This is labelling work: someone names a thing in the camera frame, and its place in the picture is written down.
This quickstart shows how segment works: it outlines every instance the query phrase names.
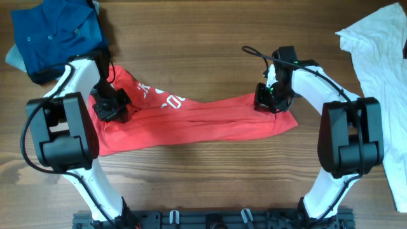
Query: wood grain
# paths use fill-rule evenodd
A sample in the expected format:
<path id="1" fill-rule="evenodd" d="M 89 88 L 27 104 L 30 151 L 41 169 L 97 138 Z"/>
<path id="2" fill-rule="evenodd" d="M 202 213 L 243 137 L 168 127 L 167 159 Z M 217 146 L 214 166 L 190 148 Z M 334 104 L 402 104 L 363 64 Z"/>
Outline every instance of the wood grain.
<path id="1" fill-rule="evenodd" d="M 85 202 L 65 179 L 33 171 L 20 155 L 25 104 L 54 85 L 35 85 L 4 63 L 14 43 L 10 11 L 35 6 L 26 2 L 0 4 L 0 228 L 70 228 L 72 214 L 88 209 Z M 243 53 L 243 45 L 263 53 L 294 45 L 300 59 L 315 59 L 330 77 L 361 94 L 350 55 L 340 50 L 334 32 L 387 4 L 118 2 L 102 3 L 100 19 L 115 64 L 182 97 L 214 101 L 253 92 L 264 81 L 264 63 Z M 101 164 L 134 210 L 295 207 L 320 168 L 320 118 L 304 99 L 291 112 L 299 127 L 276 137 L 160 146 L 101 158 Z M 31 137 L 27 149 L 35 159 Z M 355 184 L 342 206 L 354 208 L 358 228 L 407 227 L 381 166 Z"/>

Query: red shirt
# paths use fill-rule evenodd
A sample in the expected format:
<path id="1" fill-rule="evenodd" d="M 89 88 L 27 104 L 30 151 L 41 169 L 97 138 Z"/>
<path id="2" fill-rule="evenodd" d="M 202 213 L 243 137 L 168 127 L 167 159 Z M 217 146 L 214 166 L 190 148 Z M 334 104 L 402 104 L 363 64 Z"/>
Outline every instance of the red shirt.
<path id="1" fill-rule="evenodd" d="M 289 111 L 272 114 L 254 110 L 254 93 L 215 102 L 197 102 L 143 85 L 122 66 L 115 66 L 115 89 L 124 88 L 132 104 L 126 123 L 100 121 L 89 113 L 99 137 L 100 155 L 153 146 L 202 141 L 244 141 L 283 133 L 296 127 Z M 109 78 L 113 77 L 110 67 Z"/>

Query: black mounting bracket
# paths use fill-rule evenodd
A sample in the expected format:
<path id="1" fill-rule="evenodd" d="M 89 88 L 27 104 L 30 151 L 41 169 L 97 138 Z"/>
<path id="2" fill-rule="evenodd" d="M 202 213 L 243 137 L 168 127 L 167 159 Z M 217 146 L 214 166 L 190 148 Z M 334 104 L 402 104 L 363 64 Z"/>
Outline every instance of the black mounting bracket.
<path id="1" fill-rule="evenodd" d="M 297 66 L 319 66 L 314 60 L 298 60 L 293 46 L 283 46 L 273 52 L 273 58 L 296 64 Z M 276 82 L 268 88 L 264 83 L 258 83 L 254 97 L 254 109 L 256 111 L 268 111 L 278 113 L 287 111 L 296 94 L 291 86 L 293 71 L 298 67 L 273 61 Z"/>
<path id="2" fill-rule="evenodd" d="M 267 211 L 207 211 L 207 212 L 160 212 L 132 211 L 139 219 L 140 229 L 302 229 L 298 223 L 297 209 L 270 209 Z M 91 229 L 91 214 L 74 214 L 72 229 Z M 318 229 L 354 229 L 351 209 L 339 209 L 331 224 Z"/>
<path id="3" fill-rule="evenodd" d="M 121 216 L 113 220 L 115 225 L 114 229 L 141 229 L 139 218 L 133 214 L 124 198 L 122 197 L 121 199 L 123 201 L 123 209 L 121 210 Z M 112 225 L 108 221 L 94 221 L 92 217 L 81 217 L 80 215 L 81 214 L 78 214 L 78 218 L 72 228 L 86 228 L 83 227 L 84 225 L 91 226 L 91 228 L 94 229 L 112 228 Z"/>
<path id="4" fill-rule="evenodd" d="M 93 110 L 98 118 L 102 121 L 109 122 L 113 120 L 127 122 L 127 104 L 132 101 L 124 89 L 115 90 L 107 78 L 109 77 L 109 57 L 101 50 L 92 51 L 84 55 L 71 57 L 68 61 L 87 59 L 96 63 L 99 71 L 100 80 L 92 88 L 90 95 L 95 99 Z"/>

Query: blue cloth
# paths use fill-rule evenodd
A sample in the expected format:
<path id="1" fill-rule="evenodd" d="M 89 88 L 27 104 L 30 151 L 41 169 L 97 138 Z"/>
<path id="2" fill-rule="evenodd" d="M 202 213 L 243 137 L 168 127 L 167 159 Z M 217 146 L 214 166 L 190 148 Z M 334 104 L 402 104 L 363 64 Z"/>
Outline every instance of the blue cloth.
<path id="1" fill-rule="evenodd" d="M 96 11 L 86 0 L 44 0 L 33 9 L 12 11 L 11 16 L 17 48 L 35 83 L 58 77 L 38 74 L 44 68 L 108 45 Z"/>

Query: black cable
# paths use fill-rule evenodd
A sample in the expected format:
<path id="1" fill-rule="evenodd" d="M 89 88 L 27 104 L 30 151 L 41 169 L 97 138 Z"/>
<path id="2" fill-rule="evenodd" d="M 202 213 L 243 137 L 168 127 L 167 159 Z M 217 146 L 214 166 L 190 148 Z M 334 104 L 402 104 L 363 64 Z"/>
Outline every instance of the black cable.
<path id="1" fill-rule="evenodd" d="M 108 82 L 109 84 L 111 84 L 111 83 L 113 83 L 113 82 L 115 81 L 115 79 L 116 79 L 116 70 L 114 69 L 113 61 L 112 61 L 111 59 L 109 59 L 109 62 L 110 62 L 110 64 L 112 65 L 112 68 L 113 68 L 113 80 L 110 81 L 110 82 Z"/>
<path id="2" fill-rule="evenodd" d="M 243 47 L 246 47 L 247 49 L 250 49 L 250 50 L 254 51 L 255 53 L 258 54 L 258 57 L 259 57 L 259 55 L 262 55 L 259 51 L 255 50 L 254 48 L 252 48 L 252 47 L 250 47 L 250 46 L 243 46 Z M 267 74 L 268 74 L 268 61 L 267 61 L 267 59 L 264 58 L 264 57 L 263 57 L 263 60 L 264 60 L 265 63 L 266 63 L 266 70 L 263 72 L 263 74 L 264 74 L 264 77 L 267 77 Z"/>
<path id="3" fill-rule="evenodd" d="M 83 188 L 85 189 L 86 193 L 89 195 L 89 197 L 92 199 L 93 204 L 95 204 L 96 208 L 100 211 L 100 213 L 107 219 L 107 221 L 114 227 L 116 227 L 116 225 L 113 223 L 113 221 L 109 218 L 109 216 L 107 216 L 107 214 L 104 212 L 104 210 L 102 209 L 102 207 L 100 206 L 100 204 L 97 202 L 97 200 L 95 199 L 95 197 L 92 195 L 92 192 L 89 190 L 88 186 L 85 184 L 85 182 L 83 181 L 82 177 L 79 177 L 76 174 L 73 174 L 71 172 L 66 172 L 66 173 L 57 173 L 53 170 L 46 170 L 46 169 L 42 169 L 41 167 L 38 167 L 37 165 L 35 165 L 30 158 L 27 155 L 27 151 L 25 149 L 25 137 L 27 135 L 27 130 L 28 127 L 30 126 L 30 123 L 32 121 L 32 119 L 34 118 L 34 116 L 37 114 L 37 112 L 48 102 L 50 102 L 56 95 L 58 95 L 62 89 L 64 89 L 64 87 L 66 86 L 66 84 L 69 82 L 69 80 L 72 78 L 72 76 L 75 73 L 75 68 L 74 66 L 72 66 L 70 63 L 61 63 L 61 64 L 54 64 L 50 67 L 48 67 L 47 69 L 42 70 L 41 72 L 45 72 L 48 71 L 49 69 L 55 67 L 55 66 L 69 66 L 71 68 L 71 72 L 69 73 L 68 77 L 61 83 L 61 85 L 57 88 L 57 90 L 52 93 L 49 97 L 45 98 L 45 100 L 43 100 L 40 104 L 38 104 L 38 106 L 36 106 L 34 108 L 34 110 L 32 111 L 32 113 L 28 116 L 27 121 L 24 124 L 23 127 L 23 131 L 21 133 L 21 138 L 20 138 L 20 148 L 21 148 L 21 154 L 25 160 L 25 162 L 30 165 L 33 169 L 40 171 L 40 172 L 44 172 L 46 174 L 59 174 L 59 175 L 68 175 L 68 176 L 72 176 L 75 177 L 79 183 L 82 184 Z"/>
<path id="4" fill-rule="evenodd" d="M 342 187 L 341 191 L 339 192 L 339 195 L 336 197 L 334 202 L 328 207 L 328 209 L 324 212 L 324 214 L 322 214 L 322 216 L 320 218 L 318 218 L 316 221 L 314 221 L 313 223 L 310 223 L 307 226 L 307 228 L 311 228 L 311 227 L 315 226 L 318 222 L 322 221 L 325 218 L 325 216 L 327 216 L 329 214 L 329 212 L 333 210 L 333 208 L 339 202 L 342 195 L 345 193 L 346 189 L 348 188 L 349 184 L 352 181 L 355 181 L 356 179 L 360 179 L 360 178 L 363 177 L 363 174 L 364 174 L 364 150 L 363 150 L 362 128 L 361 128 L 361 123 L 359 121 L 359 115 L 357 114 L 356 108 L 352 105 L 352 101 L 345 94 L 344 90 L 342 88 L 339 88 L 338 86 L 336 86 L 336 84 L 334 84 L 331 80 L 329 80 L 327 77 L 323 76 L 322 74 L 320 74 L 320 73 L 318 73 L 316 71 L 313 71 L 311 69 L 308 69 L 306 67 L 296 65 L 294 63 L 286 62 L 286 61 L 283 61 L 283 60 L 279 60 L 279 59 L 275 59 L 273 57 L 263 55 L 259 51 L 255 50 L 254 48 L 252 48 L 250 46 L 243 46 L 242 50 L 244 52 L 248 53 L 248 54 L 251 54 L 251 55 L 254 55 L 254 56 L 257 56 L 257 57 L 261 57 L 263 59 L 272 60 L 272 61 L 276 61 L 276 62 L 280 62 L 280 63 L 283 63 L 283 64 L 287 64 L 287 65 L 290 65 L 290 66 L 297 67 L 299 69 L 308 71 L 308 72 L 322 78 L 323 80 L 328 82 L 335 90 L 337 90 L 339 92 L 339 95 L 342 96 L 347 101 L 349 108 L 352 110 L 355 125 L 356 125 L 356 128 L 357 128 L 357 136 L 359 138 L 359 156 L 360 156 L 359 174 L 357 176 L 354 176 L 354 177 L 352 177 L 352 178 L 350 178 L 350 179 L 348 179 L 347 181 L 344 182 L 343 187 Z"/>

